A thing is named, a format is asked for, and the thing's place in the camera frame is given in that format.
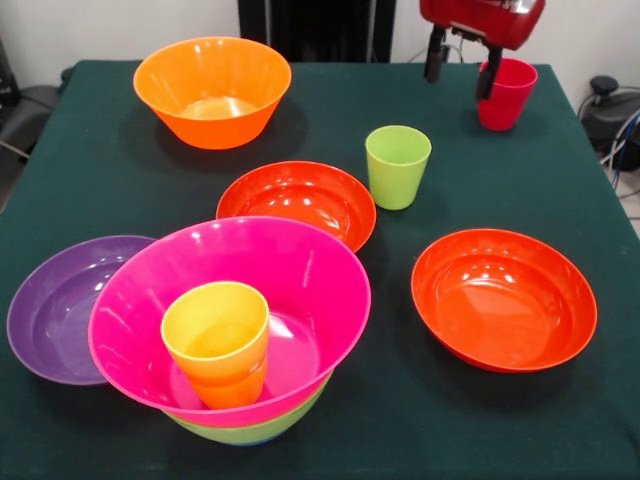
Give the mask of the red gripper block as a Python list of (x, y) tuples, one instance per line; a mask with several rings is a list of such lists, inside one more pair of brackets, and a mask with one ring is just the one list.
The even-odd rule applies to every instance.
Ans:
[(442, 41), (447, 30), (488, 45), (475, 99), (489, 100), (502, 60), (502, 48), (518, 50), (530, 37), (546, 6), (539, 1), (422, 0), (422, 17), (433, 24), (424, 68), (428, 83), (439, 80)]

